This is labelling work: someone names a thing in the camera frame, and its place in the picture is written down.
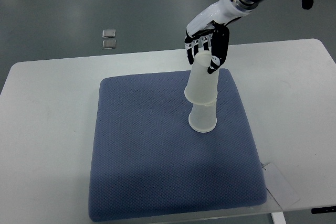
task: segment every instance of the white robot arm casing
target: white robot arm casing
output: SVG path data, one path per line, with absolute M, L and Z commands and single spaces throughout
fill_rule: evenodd
M 198 31 L 214 29 L 211 24 L 215 21 L 218 24 L 227 24 L 230 21 L 248 15 L 255 7 L 242 4 L 241 0 L 219 0 L 207 9 L 198 14 L 188 25 L 187 33 L 193 37 Z

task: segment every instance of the gray floor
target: gray floor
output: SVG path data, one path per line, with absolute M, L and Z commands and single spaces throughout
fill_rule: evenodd
M 185 27 L 218 0 L 0 0 L 0 91 L 11 66 L 45 60 L 184 48 Z M 336 0 L 266 0 L 231 24 L 230 44 L 316 38 L 336 60 Z M 102 50 L 102 30 L 117 48 Z M 335 214 L 286 213 L 287 223 L 335 223 Z M 272 223 L 270 215 L 203 223 Z

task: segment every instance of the stacked cups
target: stacked cups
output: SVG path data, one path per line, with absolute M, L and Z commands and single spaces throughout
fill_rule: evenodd
M 217 123 L 216 103 L 219 71 L 208 74 L 211 53 L 201 51 L 196 54 L 184 95 L 193 104 L 189 114 L 189 125 L 195 131 L 212 131 Z

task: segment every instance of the blue fabric pad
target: blue fabric pad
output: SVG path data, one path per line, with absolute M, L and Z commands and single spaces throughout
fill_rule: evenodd
M 260 205 L 266 187 L 238 90 L 218 82 L 217 125 L 188 123 L 189 71 L 102 80 L 92 153 L 93 221 Z

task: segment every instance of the plastic cup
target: plastic cup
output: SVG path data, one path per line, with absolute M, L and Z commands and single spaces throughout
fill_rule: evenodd
M 217 99 L 219 71 L 208 74 L 211 53 L 201 51 L 196 54 L 184 95 L 192 104 L 207 105 Z
M 212 131 L 217 123 L 216 103 L 217 100 L 208 105 L 194 104 L 188 118 L 190 127 L 201 133 Z

